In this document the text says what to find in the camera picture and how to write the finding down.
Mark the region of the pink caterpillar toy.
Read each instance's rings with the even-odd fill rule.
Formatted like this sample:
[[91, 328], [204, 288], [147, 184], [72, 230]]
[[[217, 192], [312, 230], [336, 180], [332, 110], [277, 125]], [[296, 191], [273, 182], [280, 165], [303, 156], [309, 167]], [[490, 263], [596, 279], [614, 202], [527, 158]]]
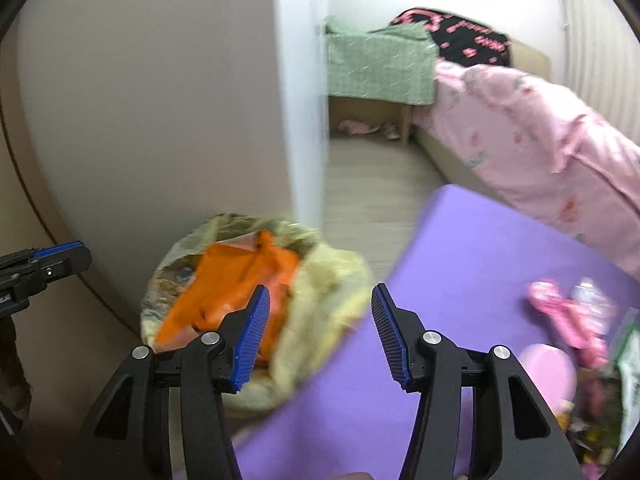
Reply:
[[608, 362], [608, 345], [586, 306], [564, 297], [552, 281], [528, 285], [529, 303], [551, 322], [564, 344], [576, 352], [582, 367], [598, 370]]

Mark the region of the small sneaker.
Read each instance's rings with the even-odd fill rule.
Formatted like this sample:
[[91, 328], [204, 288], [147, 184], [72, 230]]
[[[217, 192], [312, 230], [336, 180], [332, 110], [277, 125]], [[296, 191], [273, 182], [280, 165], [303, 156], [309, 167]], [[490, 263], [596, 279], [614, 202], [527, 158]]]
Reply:
[[392, 122], [386, 122], [386, 124], [382, 125], [381, 131], [387, 141], [397, 141], [401, 138], [396, 125]]

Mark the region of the green checked cloth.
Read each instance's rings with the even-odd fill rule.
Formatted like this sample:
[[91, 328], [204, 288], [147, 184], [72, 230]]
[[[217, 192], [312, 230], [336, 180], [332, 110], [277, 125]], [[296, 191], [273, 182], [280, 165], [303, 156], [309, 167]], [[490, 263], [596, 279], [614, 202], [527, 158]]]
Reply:
[[439, 50], [423, 26], [365, 32], [328, 18], [324, 38], [330, 96], [412, 106], [434, 102]]

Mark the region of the yellow trash bag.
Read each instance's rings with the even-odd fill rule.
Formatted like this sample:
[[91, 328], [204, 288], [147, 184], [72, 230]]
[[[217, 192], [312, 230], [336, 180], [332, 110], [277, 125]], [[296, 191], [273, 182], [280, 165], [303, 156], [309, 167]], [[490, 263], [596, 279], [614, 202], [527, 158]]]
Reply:
[[373, 275], [360, 255], [326, 244], [317, 230], [293, 220], [217, 214], [165, 255], [141, 301], [141, 338], [152, 344], [170, 308], [186, 290], [205, 249], [217, 242], [267, 230], [276, 245], [302, 261], [288, 294], [288, 318], [274, 357], [255, 370], [242, 391], [226, 394], [227, 413], [236, 419], [264, 416], [288, 402], [329, 361], [366, 313]]

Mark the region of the clear plastic wrapper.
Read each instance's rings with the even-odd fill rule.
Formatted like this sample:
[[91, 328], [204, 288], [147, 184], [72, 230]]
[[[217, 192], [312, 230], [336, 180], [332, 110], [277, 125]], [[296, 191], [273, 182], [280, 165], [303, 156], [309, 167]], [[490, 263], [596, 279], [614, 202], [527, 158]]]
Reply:
[[599, 336], [608, 334], [615, 321], [617, 307], [595, 281], [591, 278], [582, 278], [572, 289], [570, 298], [588, 314], [596, 334]]

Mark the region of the green white milk carton pack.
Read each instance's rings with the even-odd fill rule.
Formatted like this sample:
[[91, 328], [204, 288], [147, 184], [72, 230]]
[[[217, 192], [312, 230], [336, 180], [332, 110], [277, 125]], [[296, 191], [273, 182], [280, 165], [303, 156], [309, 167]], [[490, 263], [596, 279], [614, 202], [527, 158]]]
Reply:
[[620, 372], [622, 426], [618, 452], [627, 444], [639, 423], [639, 322], [631, 321], [616, 334], [613, 363]]

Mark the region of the wooden bedside shelf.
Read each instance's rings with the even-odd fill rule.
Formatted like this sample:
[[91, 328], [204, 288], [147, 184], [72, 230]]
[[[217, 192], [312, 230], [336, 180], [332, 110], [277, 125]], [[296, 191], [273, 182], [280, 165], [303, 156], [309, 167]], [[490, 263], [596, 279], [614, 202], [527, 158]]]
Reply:
[[360, 119], [370, 125], [382, 125], [392, 122], [401, 135], [399, 141], [407, 145], [411, 131], [412, 106], [408, 104], [344, 98], [344, 96], [329, 97], [329, 122], [332, 131], [336, 131], [339, 122], [344, 119]]

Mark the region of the bed with pink sheet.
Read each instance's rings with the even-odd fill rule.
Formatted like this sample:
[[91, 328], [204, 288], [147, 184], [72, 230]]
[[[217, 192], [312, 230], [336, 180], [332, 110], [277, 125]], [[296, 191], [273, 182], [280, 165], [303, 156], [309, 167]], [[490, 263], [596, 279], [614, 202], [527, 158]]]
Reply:
[[612, 221], [596, 214], [585, 214], [576, 224], [556, 220], [556, 187], [565, 182], [597, 185], [599, 191], [605, 191], [605, 196], [596, 200], [598, 206], [620, 206], [623, 202], [582, 165], [570, 166], [562, 176], [550, 174], [540, 146], [513, 119], [465, 89], [464, 72], [474, 66], [436, 62], [435, 101], [413, 110], [420, 142], [435, 141], [466, 176], [478, 181], [480, 192], [579, 240], [627, 273], [638, 275], [639, 217], [635, 219], [624, 208]]

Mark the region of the pink floral duvet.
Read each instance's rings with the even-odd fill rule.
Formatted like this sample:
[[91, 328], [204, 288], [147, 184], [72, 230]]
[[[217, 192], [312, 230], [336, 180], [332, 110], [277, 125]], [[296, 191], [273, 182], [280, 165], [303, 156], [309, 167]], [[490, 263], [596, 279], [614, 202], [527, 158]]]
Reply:
[[605, 191], [597, 185], [565, 182], [556, 187], [556, 220], [576, 224], [585, 214], [596, 214], [612, 221], [624, 208], [639, 217], [639, 145], [576, 93], [514, 68], [488, 65], [468, 68], [463, 81], [471, 96], [513, 119], [540, 146], [550, 174], [562, 176], [570, 166], [582, 165], [623, 202], [598, 206]]

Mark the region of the pink lidded cup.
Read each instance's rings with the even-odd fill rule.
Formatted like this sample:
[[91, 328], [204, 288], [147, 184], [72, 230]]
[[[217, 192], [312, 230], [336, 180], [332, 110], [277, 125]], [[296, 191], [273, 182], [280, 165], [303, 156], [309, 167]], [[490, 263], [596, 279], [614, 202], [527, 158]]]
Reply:
[[559, 415], [573, 405], [576, 370], [566, 352], [548, 344], [531, 344], [518, 360], [553, 414]]

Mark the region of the orange plastic bag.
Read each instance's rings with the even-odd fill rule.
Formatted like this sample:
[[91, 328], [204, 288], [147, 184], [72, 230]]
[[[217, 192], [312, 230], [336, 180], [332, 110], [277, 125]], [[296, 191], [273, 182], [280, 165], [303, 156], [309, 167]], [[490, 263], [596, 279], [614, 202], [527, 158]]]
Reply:
[[267, 366], [288, 318], [288, 300], [299, 263], [299, 255], [277, 246], [267, 230], [209, 245], [190, 285], [169, 309], [154, 348], [181, 348], [197, 334], [216, 330], [227, 314], [244, 309], [255, 287], [262, 285], [269, 292], [270, 310], [257, 365]]

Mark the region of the black pink hello pillow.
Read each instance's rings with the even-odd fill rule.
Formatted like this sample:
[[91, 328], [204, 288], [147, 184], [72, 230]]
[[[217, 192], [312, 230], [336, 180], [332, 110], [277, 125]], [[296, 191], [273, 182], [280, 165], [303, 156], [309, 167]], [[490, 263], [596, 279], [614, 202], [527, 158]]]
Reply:
[[439, 48], [439, 57], [463, 67], [477, 64], [512, 67], [511, 39], [488, 25], [447, 11], [412, 8], [391, 25], [420, 24]]

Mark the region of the pink slipper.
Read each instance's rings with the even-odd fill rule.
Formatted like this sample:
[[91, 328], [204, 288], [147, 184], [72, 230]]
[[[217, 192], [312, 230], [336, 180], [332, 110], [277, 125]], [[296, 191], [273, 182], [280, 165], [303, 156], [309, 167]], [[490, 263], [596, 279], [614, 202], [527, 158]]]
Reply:
[[338, 123], [336, 131], [348, 136], [368, 136], [377, 133], [381, 129], [380, 125], [370, 125], [360, 119], [344, 119]]

